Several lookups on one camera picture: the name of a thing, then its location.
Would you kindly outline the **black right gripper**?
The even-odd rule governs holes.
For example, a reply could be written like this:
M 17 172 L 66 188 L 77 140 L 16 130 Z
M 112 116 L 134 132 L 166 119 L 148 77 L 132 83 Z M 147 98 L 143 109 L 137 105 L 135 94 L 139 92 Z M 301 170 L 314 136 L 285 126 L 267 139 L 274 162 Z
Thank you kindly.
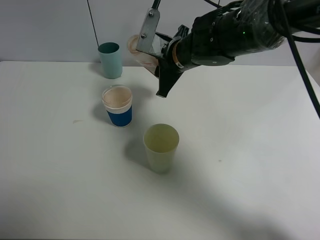
M 178 27 L 171 37 L 156 32 L 170 42 L 164 58 L 158 60 L 157 96 L 166 98 L 183 72 L 198 66 L 224 66 L 236 57 L 253 51 L 253 20 L 249 10 L 236 9 L 225 14 L 214 10 L 197 17 L 189 29 Z

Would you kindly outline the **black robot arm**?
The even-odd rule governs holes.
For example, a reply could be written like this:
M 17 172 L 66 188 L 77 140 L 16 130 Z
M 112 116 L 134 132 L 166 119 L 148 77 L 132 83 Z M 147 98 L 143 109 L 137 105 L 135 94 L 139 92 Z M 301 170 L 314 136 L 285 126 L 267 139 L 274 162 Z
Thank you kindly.
M 168 93 L 185 71 L 198 66 L 225 66 L 242 55 L 270 51 L 285 39 L 319 43 L 318 0 L 238 0 L 196 17 L 191 31 L 181 33 L 165 48 L 159 62 L 157 96 Z

